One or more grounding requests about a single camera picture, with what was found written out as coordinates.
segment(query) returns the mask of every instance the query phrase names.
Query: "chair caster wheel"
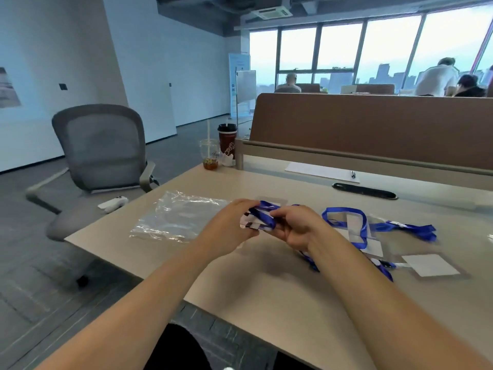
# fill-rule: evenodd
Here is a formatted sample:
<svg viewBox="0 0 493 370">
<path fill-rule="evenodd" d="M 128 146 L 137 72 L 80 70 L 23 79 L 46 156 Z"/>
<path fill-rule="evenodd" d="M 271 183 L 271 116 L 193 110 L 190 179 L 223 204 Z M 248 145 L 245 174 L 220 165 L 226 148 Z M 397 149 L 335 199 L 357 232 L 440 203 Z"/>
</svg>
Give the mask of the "chair caster wheel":
<svg viewBox="0 0 493 370">
<path fill-rule="evenodd" d="M 82 275 L 77 281 L 77 286 L 79 288 L 84 288 L 89 283 L 89 278 L 86 275 Z"/>
</svg>

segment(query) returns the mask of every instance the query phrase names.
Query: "chair seat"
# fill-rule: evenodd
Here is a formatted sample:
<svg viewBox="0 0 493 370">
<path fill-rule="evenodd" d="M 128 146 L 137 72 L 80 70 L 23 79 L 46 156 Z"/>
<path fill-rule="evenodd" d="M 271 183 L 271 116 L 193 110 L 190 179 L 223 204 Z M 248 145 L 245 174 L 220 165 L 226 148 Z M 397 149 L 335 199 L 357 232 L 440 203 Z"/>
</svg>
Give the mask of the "chair seat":
<svg viewBox="0 0 493 370">
<path fill-rule="evenodd" d="M 48 225 L 46 236 L 51 240 L 64 241 L 67 236 L 107 215 L 102 209 L 98 208 L 99 204 L 117 196 L 125 196 L 129 201 L 132 201 L 144 193 L 140 187 L 99 193 L 83 193 L 77 198 L 73 206 L 58 214 Z"/>
</svg>

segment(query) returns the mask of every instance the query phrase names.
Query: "air conditioning vent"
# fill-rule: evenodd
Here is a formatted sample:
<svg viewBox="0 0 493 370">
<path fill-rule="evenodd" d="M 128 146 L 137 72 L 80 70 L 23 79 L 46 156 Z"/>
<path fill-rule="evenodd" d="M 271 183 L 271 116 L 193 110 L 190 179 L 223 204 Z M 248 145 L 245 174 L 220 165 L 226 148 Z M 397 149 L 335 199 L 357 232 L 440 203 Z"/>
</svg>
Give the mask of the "air conditioning vent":
<svg viewBox="0 0 493 370">
<path fill-rule="evenodd" d="M 276 6 L 274 8 L 260 9 L 252 11 L 256 16 L 262 19 L 274 19 L 274 18 L 286 18 L 292 17 L 292 13 L 287 9 L 286 6 Z"/>
</svg>

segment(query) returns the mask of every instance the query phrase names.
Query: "plastic bag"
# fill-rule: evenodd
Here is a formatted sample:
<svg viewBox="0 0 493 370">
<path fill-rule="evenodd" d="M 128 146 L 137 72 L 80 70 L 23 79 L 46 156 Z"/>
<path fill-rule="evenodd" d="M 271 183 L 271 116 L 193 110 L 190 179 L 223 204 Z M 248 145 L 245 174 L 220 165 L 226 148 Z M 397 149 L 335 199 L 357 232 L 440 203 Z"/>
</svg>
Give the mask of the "plastic bag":
<svg viewBox="0 0 493 370">
<path fill-rule="evenodd" d="M 166 191 L 158 200 L 156 209 L 139 219 L 130 231 L 130 236 L 186 243 L 195 239 L 206 224 L 228 204 L 227 200 Z"/>
</svg>

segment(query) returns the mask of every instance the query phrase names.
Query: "picture on wall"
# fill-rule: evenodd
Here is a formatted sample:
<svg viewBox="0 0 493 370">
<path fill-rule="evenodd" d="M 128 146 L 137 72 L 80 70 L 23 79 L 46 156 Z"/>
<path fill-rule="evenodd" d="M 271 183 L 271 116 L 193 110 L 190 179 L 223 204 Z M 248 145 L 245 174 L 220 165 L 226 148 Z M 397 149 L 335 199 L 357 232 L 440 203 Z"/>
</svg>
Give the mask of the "picture on wall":
<svg viewBox="0 0 493 370">
<path fill-rule="evenodd" d="M 0 67 L 0 108 L 14 106 L 21 106 L 21 101 L 7 76 L 7 71 Z"/>
</svg>

